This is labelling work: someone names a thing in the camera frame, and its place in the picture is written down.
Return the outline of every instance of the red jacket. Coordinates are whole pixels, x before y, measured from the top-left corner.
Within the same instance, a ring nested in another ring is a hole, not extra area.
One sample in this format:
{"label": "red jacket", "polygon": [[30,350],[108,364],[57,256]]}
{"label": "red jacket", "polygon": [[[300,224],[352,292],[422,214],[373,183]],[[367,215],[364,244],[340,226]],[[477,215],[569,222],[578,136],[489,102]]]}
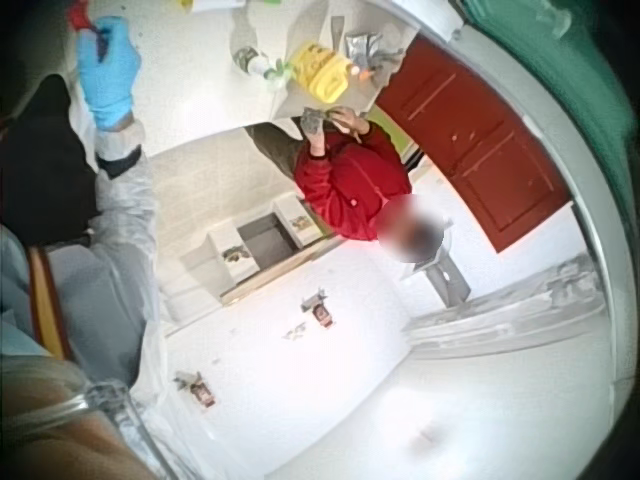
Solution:
{"label": "red jacket", "polygon": [[343,237],[375,240],[374,219],[384,199],[411,193],[389,135],[371,123],[360,137],[326,132],[324,157],[312,157],[308,144],[299,154],[294,177],[311,208]]}

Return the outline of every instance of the red door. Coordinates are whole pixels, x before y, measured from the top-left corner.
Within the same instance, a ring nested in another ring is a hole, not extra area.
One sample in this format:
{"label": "red door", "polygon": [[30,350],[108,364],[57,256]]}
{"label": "red door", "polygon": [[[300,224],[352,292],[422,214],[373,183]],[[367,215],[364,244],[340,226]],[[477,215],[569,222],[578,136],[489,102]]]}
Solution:
{"label": "red door", "polygon": [[497,251],[569,201],[553,161],[482,79],[416,38],[376,102],[420,145]]}

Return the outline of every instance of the blue glove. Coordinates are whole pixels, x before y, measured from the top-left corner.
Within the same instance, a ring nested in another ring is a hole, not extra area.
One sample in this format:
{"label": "blue glove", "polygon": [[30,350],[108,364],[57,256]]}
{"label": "blue glove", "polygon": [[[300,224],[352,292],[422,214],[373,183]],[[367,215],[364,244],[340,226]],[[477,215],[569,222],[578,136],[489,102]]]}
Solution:
{"label": "blue glove", "polygon": [[102,17],[95,25],[100,41],[106,43],[106,53],[99,58],[98,36],[81,30],[76,42],[78,74],[96,126],[108,130],[131,112],[131,88],[140,69],[140,55],[129,40],[124,18]]}

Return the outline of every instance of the yellow container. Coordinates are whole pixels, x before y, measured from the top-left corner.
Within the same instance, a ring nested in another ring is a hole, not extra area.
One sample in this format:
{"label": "yellow container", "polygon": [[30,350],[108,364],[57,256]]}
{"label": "yellow container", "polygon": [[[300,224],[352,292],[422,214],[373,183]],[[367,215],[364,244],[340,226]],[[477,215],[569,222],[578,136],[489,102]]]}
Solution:
{"label": "yellow container", "polygon": [[354,67],[348,58],[317,43],[304,44],[290,60],[293,77],[311,95],[334,103],[349,87]]}

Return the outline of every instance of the green surface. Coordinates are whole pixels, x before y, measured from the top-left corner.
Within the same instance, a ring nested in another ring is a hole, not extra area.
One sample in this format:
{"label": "green surface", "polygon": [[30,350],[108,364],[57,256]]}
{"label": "green surface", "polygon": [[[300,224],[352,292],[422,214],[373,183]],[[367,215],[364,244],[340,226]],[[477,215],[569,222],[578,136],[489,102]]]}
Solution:
{"label": "green surface", "polygon": [[411,137],[409,137],[389,115],[380,110],[377,105],[371,107],[371,110],[369,110],[367,114],[367,120],[377,123],[389,134],[393,146],[396,147],[396,151],[400,155],[405,152],[412,142]]}
{"label": "green surface", "polygon": [[[629,162],[637,159],[630,160],[627,144],[637,121],[591,37],[593,1],[554,1],[554,8],[543,0],[467,0],[464,5],[472,23],[537,76],[572,117],[607,178],[633,248],[637,224]],[[562,34],[567,13],[571,23]]]}

